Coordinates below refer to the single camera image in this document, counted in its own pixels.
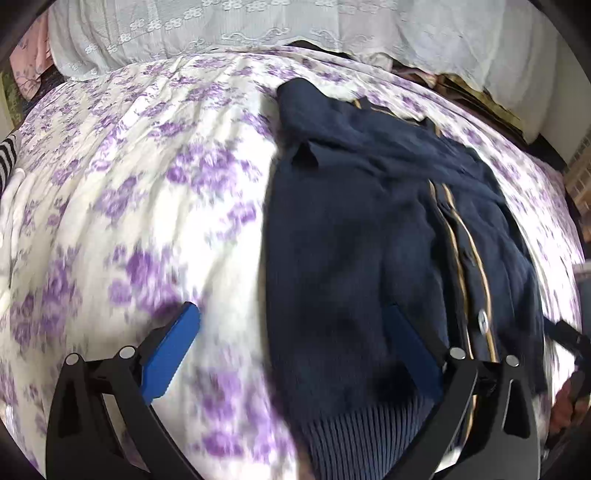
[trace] black and white striped cloth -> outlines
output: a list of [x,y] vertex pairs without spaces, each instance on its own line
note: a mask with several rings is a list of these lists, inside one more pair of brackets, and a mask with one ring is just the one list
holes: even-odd
[[8,135],[6,140],[0,143],[0,194],[4,192],[8,179],[17,162],[21,149],[21,134],[17,131]]

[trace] navy blue jacket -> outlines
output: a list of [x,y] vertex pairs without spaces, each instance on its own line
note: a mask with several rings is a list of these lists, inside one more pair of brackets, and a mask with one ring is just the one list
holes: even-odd
[[417,389],[395,337],[404,319],[474,358],[516,355],[545,390],[534,267],[476,152],[303,79],[277,93],[287,146],[268,205],[267,330],[317,479],[383,478],[428,415],[436,394]]

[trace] floral bedsheet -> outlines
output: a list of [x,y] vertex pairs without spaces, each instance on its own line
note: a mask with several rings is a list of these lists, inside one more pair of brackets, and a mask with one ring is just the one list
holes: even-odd
[[[571,265],[582,253],[556,179],[433,92],[288,47],[134,64],[65,83],[21,127],[18,162],[36,177],[11,306],[0,318],[5,421],[41,472],[65,356],[112,356],[190,300],[202,330],[154,402],[173,439],[207,479],[309,476],[269,380],[261,268],[265,195],[281,144],[274,92],[294,77],[335,98],[367,96],[400,116],[427,115],[473,146],[530,246],[545,313],[579,321]],[[556,390],[573,366],[554,353]]]

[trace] ribbed cuff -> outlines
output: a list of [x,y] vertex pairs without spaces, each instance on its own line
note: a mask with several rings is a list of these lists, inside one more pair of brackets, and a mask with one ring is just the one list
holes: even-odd
[[382,480],[432,406],[415,395],[403,405],[375,405],[304,425],[316,480]]

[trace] silver screw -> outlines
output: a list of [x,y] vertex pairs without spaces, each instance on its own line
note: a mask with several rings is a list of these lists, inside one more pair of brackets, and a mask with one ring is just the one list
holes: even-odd
[[481,334],[486,335],[488,333],[488,315],[484,309],[478,312],[478,326],[480,327]]
[[70,355],[68,355],[66,357],[66,363],[68,365],[76,365],[78,363],[79,358],[80,358],[80,355],[78,355],[77,353],[71,353]]
[[135,355],[135,348],[132,346],[124,346],[121,350],[119,350],[119,356],[121,358],[131,358]]
[[453,346],[450,348],[449,354],[456,360],[464,360],[466,358],[466,352],[458,346]]
[[505,358],[505,362],[507,362],[507,365],[509,365],[510,367],[519,366],[519,359],[515,355],[507,355],[507,358]]

